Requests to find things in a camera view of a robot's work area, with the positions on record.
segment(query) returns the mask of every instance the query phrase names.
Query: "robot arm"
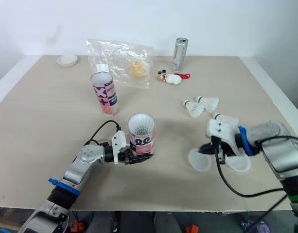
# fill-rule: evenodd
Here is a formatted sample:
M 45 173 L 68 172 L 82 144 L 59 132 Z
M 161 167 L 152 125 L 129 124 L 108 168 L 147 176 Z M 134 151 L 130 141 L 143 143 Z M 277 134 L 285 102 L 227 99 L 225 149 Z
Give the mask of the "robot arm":
M 253 156 L 262 151 L 298 217 L 298 138 L 291 137 L 287 128 L 279 122 L 270 121 L 248 130 L 239 129 L 240 132 L 226 123 L 210 120 L 207 135 L 221 140 L 220 164 L 224 164 L 225 156 L 241 156 L 244 152 Z M 214 150 L 213 143 L 209 143 L 203 145 L 199 152 L 213 154 Z
M 49 179 L 55 188 L 43 204 L 22 225 L 19 233 L 62 233 L 62 223 L 69 216 L 70 208 L 85 188 L 95 167 L 106 162 L 142 162 L 152 155 L 134 158 L 129 150 L 125 133 L 117 131 L 112 137 L 112 146 L 83 146 L 64 176 L 58 181 Z

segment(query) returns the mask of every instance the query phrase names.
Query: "red string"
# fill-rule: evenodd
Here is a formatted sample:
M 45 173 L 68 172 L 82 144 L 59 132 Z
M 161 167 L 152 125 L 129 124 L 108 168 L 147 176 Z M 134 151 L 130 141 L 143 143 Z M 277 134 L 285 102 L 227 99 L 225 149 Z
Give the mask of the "red string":
M 190 78 L 190 74 L 179 74 L 179 73 L 175 73 L 176 75 L 179 75 L 182 79 L 188 79 Z

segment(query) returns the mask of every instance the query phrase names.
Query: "wooden table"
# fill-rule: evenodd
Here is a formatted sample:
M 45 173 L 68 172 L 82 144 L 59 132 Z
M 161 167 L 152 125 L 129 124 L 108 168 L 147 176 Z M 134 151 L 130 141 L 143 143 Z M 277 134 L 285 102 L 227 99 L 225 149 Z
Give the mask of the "wooden table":
M 211 114 L 192 119 L 181 105 L 193 97 L 219 97 L 217 111 L 237 116 L 245 127 L 270 119 L 294 131 L 238 57 L 187 57 L 182 73 L 191 78 L 178 86 L 154 78 L 171 70 L 170 57 L 157 57 L 148 89 L 115 85 L 120 112 L 102 115 L 89 81 L 88 62 L 61 67 L 56 56 L 41 57 L 0 103 L 0 206 L 37 208 L 53 189 L 79 149 L 108 119 L 127 131 L 131 115 L 146 112 L 156 119 L 156 153 L 135 165 L 105 164 L 96 168 L 74 209 L 152 211 L 266 210 L 283 193 L 252 199 L 233 194 L 217 168 L 195 171 L 188 152 L 209 142 L 205 129 Z M 97 135 L 110 139 L 111 125 Z M 227 165 L 223 172 L 243 193 L 280 187 L 262 155 L 251 158 L 248 172 Z M 277 209 L 290 209 L 286 200 Z

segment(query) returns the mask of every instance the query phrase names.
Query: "plastic bag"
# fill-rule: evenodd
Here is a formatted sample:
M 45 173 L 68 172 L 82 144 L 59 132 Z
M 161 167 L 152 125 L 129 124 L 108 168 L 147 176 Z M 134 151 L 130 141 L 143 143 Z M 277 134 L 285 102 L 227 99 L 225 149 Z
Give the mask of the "plastic bag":
M 117 41 L 87 40 L 89 70 L 96 64 L 108 64 L 113 80 L 123 85 L 148 88 L 154 49 Z

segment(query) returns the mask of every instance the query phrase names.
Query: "shuttlecock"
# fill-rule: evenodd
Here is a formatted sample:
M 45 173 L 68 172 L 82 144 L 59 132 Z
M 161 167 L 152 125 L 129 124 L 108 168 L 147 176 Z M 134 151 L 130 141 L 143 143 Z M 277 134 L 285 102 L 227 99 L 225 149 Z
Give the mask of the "shuttlecock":
M 203 104 L 207 112 L 212 113 L 218 106 L 219 98 L 218 97 L 205 98 L 205 97 L 198 96 L 196 97 L 196 101 Z
M 213 114 L 213 118 L 215 120 L 219 120 L 221 122 L 224 122 L 224 123 L 227 123 L 227 124 L 230 124 L 234 127 L 237 127 L 240 123 L 240 120 L 237 118 L 237 117 L 233 117 L 233 116 L 225 116 L 225 115 L 222 115 L 220 113 L 214 113 Z
M 183 101 L 183 106 L 188 109 L 191 117 L 196 118 L 204 111 L 204 106 L 201 103 L 191 102 L 188 100 Z
M 137 113 L 128 121 L 129 131 L 136 136 L 143 136 L 152 133 L 154 127 L 154 118 L 146 113 Z

